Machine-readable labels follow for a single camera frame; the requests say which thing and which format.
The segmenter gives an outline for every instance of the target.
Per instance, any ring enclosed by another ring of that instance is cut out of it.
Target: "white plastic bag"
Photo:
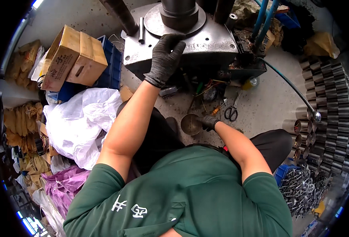
[[[41,70],[43,69],[43,64],[44,64],[44,60],[46,59],[48,51],[40,58],[40,60],[38,61],[38,64],[36,65],[36,68],[32,68],[30,73],[32,72],[31,75],[31,80],[37,82],[39,77],[41,76]]]
[[[36,190],[32,194],[33,201],[40,206],[40,208],[43,210],[44,214],[47,217],[47,221],[52,226],[54,231],[56,232],[57,237],[66,237],[63,223],[64,218],[60,215],[58,210],[53,206],[52,203],[50,203],[46,192],[43,188],[40,188]]]
[[[99,156],[95,140],[102,129],[110,130],[121,104],[118,90],[90,88],[68,102],[44,106],[51,145],[78,167],[91,170]]]
[[[51,158],[51,172],[53,174],[68,169],[71,166],[67,159],[63,159],[61,155],[54,155]]]

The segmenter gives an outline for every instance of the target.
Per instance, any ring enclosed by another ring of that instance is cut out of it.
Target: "hand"
[[[220,121],[211,115],[206,115],[203,118],[197,117],[196,120],[202,123],[202,129],[206,130],[207,132],[211,130],[215,131],[215,124]]]
[[[185,49],[184,34],[163,35],[152,51],[151,71],[145,80],[155,87],[162,88],[177,69],[180,57]]]

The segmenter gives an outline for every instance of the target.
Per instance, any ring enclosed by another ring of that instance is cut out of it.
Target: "metal base plate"
[[[154,6],[151,10],[147,12],[146,16],[144,17],[145,28],[154,35],[163,36],[165,34],[171,34],[171,33],[183,33],[188,35],[200,30],[206,22],[206,13],[201,7],[199,7],[198,21],[193,27],[191,27],[186,31],[178,31],[178,30],[169,28],[168,26],[164,25],[161,19],[161,14],[160,14],[161,5],[162,4],[160,3]]]

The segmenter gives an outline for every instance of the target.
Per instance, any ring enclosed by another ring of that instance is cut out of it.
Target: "cardboard box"
[[[91,87],[106,67],[107,61],[101,41],[80,32],[80,56],[66,80]]]
[[[121,94],[122,102],[129,100],[134,95],[128,86],[123,86],[119,93]]]
[[[48,50],[51,60],[41,85],[42,90],[60,91],[70,70],[80,55],[80,32],[65,25]]]

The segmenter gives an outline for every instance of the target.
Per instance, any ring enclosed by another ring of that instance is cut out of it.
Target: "knee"
[[[293,147],[291,135],[283,129],[277,129],[276,133],[278,141],[290,152],[291,148]]]

